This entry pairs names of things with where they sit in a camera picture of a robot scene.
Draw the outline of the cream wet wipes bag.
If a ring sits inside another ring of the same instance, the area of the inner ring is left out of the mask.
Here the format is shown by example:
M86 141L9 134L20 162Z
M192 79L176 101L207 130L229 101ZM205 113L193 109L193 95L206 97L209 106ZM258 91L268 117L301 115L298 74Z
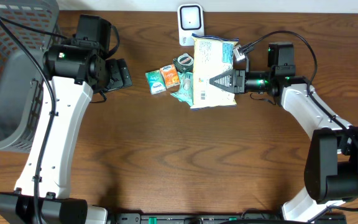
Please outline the cream wet wipes bag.
M233 69L233 48L239 39L193 34L193 105L191 109L235 106L234 94L209 83L209 80Z

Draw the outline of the mint green wipes pouch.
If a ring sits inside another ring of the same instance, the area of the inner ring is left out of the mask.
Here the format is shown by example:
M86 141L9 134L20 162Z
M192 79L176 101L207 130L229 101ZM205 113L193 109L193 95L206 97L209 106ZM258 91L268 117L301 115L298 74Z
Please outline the mint green wipes pouch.
M189 106L193 106L193 74L191 72L178 73L180 79L180 87L178 91L171 95L180 102L185 102Z

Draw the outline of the orange Kleenex tissue pack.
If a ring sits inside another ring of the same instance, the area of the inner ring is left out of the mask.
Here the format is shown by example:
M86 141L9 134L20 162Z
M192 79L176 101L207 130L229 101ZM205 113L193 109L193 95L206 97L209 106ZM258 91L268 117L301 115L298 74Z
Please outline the orange Kleenex tissue pack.
M166 88L171 88L180 84L178 72L174 64L160 68L160 73L163 76Z

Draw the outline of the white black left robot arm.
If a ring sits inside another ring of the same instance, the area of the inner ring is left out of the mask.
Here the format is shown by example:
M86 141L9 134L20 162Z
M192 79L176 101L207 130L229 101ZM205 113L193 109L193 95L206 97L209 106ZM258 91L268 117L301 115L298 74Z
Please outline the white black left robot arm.
M0 193L9 223L112 223L107 208L70 197L71 165L81 121L92 97L132 85L124 59L115 59L109 21L83 14L76 34L35 62L43 80L40 118L27 164L14 191Z

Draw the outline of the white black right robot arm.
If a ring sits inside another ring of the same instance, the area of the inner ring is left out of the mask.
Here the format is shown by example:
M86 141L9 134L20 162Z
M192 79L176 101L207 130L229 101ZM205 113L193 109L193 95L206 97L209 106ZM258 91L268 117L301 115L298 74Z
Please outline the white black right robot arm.
M311 139L304 188L281 208L282 219L316 223L326 212L345 210L358 198L358 127L340 118L296 75L291 42L268 46L267 71L228 70L209 83L233 94L268 93L300 124Z

